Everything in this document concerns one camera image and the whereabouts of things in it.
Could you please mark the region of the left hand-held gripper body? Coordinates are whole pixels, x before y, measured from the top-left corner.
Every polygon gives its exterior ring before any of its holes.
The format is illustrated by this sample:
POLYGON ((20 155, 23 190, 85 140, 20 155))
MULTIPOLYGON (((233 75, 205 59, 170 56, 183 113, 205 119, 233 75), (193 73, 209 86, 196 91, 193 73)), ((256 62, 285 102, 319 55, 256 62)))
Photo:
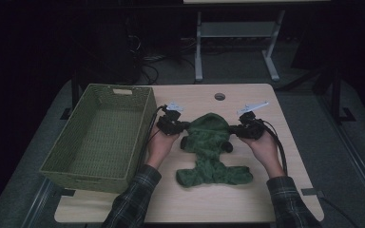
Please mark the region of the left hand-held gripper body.
POLYGON ((157 122, 157 127, 165 135, 176 135, 183 132, 183 124, 179 121, 183 108, 174 102, 164 104, 160 107, 163 115, 157 122))

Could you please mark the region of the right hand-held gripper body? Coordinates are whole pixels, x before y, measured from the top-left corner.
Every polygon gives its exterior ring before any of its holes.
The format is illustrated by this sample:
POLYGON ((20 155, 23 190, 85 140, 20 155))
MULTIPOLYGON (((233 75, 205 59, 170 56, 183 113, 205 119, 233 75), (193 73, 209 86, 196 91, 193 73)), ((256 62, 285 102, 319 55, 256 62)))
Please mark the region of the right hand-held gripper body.
POLYGON ((257 119, 254 111, 261 107, 269 105, 268 102, 258 104, 246 104, 244 108, 239 109, 240 124, 237 126, 236 135, 244 139, 258 140, 266 129, 262 119, 257 119))

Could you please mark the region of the green fleece hooded garment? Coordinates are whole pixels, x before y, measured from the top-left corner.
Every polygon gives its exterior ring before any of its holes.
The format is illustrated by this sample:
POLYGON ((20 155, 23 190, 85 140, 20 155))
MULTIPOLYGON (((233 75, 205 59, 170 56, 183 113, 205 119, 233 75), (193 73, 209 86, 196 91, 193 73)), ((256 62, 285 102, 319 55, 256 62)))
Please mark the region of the green fleece hooded garment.
POLYGON ((247 166, 226 166, 220 160, 220 154, 233 151, 228 128, 228 122, 215 113, 207 113, 190 123, 181 149, 195 153, 197 159, 194 168, 176 171, 179 185, 185 188, 213 183, 239 185, 253 180, 247 166))

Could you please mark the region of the person's left hand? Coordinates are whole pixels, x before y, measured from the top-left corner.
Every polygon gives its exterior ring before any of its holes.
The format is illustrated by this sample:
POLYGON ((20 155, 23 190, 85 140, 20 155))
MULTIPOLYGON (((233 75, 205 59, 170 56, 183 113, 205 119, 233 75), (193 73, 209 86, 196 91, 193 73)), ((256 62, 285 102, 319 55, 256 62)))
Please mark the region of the person's left hand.
POLYGON ((179 137, 179 134, 165 135, 157 126, 154 126, 147 145, 148 158, 146 164, 158 169, 179 137))

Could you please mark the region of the person's right hand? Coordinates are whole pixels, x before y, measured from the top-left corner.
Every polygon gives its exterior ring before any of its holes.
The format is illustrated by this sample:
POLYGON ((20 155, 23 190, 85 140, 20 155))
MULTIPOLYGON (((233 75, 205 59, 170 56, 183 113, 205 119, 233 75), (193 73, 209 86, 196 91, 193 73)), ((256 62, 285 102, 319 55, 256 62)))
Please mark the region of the person's right hand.
POLYGON ((264 132, 257 140, 244 138, 240 138, 240 140, 251 148, 255 158, 265 168, 270 179, 285 175, 279 162, 278 146, 268 132, 264 132))

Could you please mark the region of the green woven basket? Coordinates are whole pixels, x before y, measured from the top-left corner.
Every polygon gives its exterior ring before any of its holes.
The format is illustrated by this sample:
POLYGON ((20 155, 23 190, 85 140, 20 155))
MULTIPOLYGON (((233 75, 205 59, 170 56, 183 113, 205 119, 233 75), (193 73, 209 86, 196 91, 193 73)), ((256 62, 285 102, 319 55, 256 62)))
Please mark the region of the green woven basket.
POLYGON ((156 110, 149 86, 88 85, 40 172, 69 189, 124 192, 156 110))

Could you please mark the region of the grey metal stand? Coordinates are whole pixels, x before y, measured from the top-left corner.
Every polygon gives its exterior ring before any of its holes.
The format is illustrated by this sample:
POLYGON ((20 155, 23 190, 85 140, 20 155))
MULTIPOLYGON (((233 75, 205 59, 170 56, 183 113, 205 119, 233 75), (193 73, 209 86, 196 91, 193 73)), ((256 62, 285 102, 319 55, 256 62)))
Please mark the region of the grey metal stand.
POLYGON ((275 21, 266 22, 203 22, 202 13, 197 13, 196 51, 194 55, 195 81, 203 80, 202 73, 202 38, 269 38, 267 49, 262 57, 274 82, 280 80, 275 64, 272 60, 285 11, 281 10, 275 21))

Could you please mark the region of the grey table edge bracket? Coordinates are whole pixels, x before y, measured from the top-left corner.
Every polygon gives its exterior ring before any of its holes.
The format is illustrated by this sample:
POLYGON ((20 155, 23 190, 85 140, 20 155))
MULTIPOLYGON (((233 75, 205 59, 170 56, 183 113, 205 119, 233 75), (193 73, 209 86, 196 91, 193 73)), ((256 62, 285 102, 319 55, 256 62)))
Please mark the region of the grey table edge bracket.
POLYGON ((316 188, 302 188, 300 190, 303 196, 317 196, 318 198, 324 198, 323 192, 316 188))

